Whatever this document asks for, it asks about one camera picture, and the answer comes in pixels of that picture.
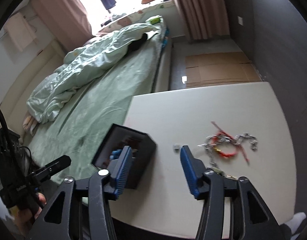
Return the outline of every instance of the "white table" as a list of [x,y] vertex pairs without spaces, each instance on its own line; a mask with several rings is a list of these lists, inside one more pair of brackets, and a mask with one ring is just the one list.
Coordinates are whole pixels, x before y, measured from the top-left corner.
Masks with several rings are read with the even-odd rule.
[[[157,150],[138,188],[110,202],[112,216],[152,232],[195,238],[203,201],[190,194],[173,144],[188,145],[208,166],[205,150],[197,145],[217,132],[211,121],[230,135],[247,132],[257,137],[257,152],[248,141],[242,144],[249,166],[241,153],[230,161],[216,161],[227,174],[248,177],[278,223],[289,220],[295,205],[295,157],[284,114],[266,82],[135,96],[124,125],[148,133]],[[229,234],[228,205],[226,201],[223,237]]]

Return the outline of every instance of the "bed headboard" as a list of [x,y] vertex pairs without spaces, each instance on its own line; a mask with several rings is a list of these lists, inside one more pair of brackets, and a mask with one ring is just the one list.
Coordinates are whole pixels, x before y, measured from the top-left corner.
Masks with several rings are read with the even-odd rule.
[[57,41],[52,41],[19,74],[0,104],[8,127],[24,135],[22,123],[27,112],[26,101],[37,85],[63,64],[65,53]]

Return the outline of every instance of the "crumpled duvet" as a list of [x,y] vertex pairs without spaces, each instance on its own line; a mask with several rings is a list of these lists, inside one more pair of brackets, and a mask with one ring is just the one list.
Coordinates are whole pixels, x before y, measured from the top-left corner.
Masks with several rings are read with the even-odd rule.
[[29,113],[40,123],[54,121],[77,89],[101,77],[119,62],[132,41],[139,40],[143,33],[149,32],[151,38],[161,31],[151,24],[133,24],[69,52],[64,64],[31,93],[27,100]]

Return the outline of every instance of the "white sock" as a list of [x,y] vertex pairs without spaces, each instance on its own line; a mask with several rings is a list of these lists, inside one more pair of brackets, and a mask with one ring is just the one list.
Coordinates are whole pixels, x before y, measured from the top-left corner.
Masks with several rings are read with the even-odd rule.
[[292,236],[291,238],[290,238],[290,240],[296,240],[297,239],[297,237],[300,235],[300,233],[298,233],[298,234],[296,234],[296,235],[294,235],[294,236]]
[[305,213],[300,212],[294,214],[293,218],[285,223],[288,227],[290,227],[292,235],[297,231],[298,227],[300,226],[302,221],[306,219],[306,217],[307,216]]

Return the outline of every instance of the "silver chain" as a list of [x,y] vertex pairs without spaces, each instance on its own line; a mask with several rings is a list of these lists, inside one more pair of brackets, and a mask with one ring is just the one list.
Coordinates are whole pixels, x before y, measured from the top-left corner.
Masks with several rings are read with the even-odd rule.
[[[212,138],[216,137],[217,141],[210,143],[210,140]],[[210,135],[206,138],[205,142],[198,145],[199,147],[205,147],[207,154],[209,156],[209,162],[212,166],[212,168],[217,169],[217,172],[220,173],[221,175],[225,176],[225,173],[219,168],[219,165],[217,164],[217,162],[215,161],[215,156],[214,156],[214,147],[216,147],[217,145],[221,144],[221,143],[231,143],[233,145],[241,145],[241,143],[245,140],[248,139],[249,143],[250,143],[250,148],[253,151],[258,150],[257,148],[257,138],[248,134],[248,133],[243,133],[241,135],[237,135],[235,136],[233,139],[231,139],[230,137],[226,136],[226,135]]]

